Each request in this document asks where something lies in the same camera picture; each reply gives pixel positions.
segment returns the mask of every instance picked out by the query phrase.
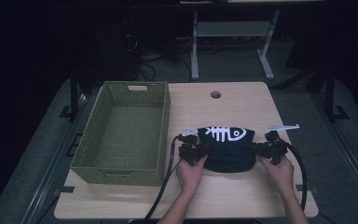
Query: green wicker basket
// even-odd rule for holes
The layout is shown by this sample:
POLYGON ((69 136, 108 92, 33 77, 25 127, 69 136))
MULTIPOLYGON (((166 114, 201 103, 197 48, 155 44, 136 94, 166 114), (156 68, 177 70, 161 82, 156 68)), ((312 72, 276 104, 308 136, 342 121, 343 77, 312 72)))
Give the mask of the green wicker basket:
POLYGON ((170 107, 167 83, 105 82, 71 169, 88 183, 160 186, 170 107))

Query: metal stand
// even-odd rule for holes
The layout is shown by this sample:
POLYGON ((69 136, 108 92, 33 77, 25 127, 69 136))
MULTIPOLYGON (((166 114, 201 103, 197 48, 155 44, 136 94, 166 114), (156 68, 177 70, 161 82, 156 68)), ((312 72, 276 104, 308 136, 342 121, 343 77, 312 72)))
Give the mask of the metal stand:
POLYGON ((193 80, 200 78, 199 60, 197 57, 198 36, 265 36, 266 42, 263 48, 257 51, 257 55, 267 79, 273 79, 274 75, 269 67, 266 55, 279 12, 279 10, 276 10, 270 21, 198 21, 198 13, 195 11, 193 20, 193 50, 191 52, 191 78, 193 80))

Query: fish skeleton logo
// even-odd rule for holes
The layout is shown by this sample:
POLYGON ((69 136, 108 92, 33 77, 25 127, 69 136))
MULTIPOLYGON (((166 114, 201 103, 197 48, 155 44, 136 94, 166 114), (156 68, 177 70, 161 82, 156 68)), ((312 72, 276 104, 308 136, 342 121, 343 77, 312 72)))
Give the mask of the fish skeleton logo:
POLYGON ((226 135, 229 142, 238 141, 246 135, 246 130, 240 128, 210 127, 206 129, 205 134, 211 133, 212 137, 220 142, 226 141, 226 135))

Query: human hand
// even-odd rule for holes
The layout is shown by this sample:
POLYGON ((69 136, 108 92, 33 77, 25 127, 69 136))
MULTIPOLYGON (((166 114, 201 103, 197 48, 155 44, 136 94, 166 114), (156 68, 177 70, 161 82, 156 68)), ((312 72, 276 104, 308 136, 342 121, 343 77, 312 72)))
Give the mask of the human hand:
POLYGON ((195 166, 188 164, 185 160, 180 160, 176 167, 176 174, 182 192, 195 193, 202 179, 202 168, 208 156, 201 158, 195 166))
POLYGON ((292 162, 282 156, 281 162, 273 165, 264 157, 257 156, 258 160, 266 168, 270 179, 283 197, 291 196, 294 193, 293 175, 295 167, 292 162))

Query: table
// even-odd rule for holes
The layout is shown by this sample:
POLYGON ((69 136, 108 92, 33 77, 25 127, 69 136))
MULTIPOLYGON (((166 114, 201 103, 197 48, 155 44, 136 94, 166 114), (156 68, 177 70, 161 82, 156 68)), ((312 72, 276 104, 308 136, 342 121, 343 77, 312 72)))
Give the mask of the table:
MULTIPOLYGON (((208 126, 247 128, 255 131, 254 142, 265 142, 264 128, 282 125, 280 115, 262 82, 186 83, 170 84, 171 116, 167 150, 171 141, 183 129, 208 126), (219 91, 221 97, 211 97, 219 91)), ((285 131, 281 138, 289 141, 285 131)), ((287 157, 295 166, 295 185, 301 185, 301 173, 292 153, 287 157)), ((175 150, 174 162, 179 160, 175 150)), ((72 170, 65 186, 75 187, 73 193, 62 193, 55 216, 62 219, 132 219, 143 218, 155 201, 159 187, 87 184, 72 170)), ((173 172, 152 218, 159 218, 171 206, 180 191, 173 172)), ((298 200, 301 192, 297 191, 298 200)), ((308 192, 307 217, 315 217, 318 207, 308 192)), ((220 174, 203 170, 203 178, 187 218, 259 218, 284 217, 281 198, 269 181, 261 163, 248 172, 220 174)))

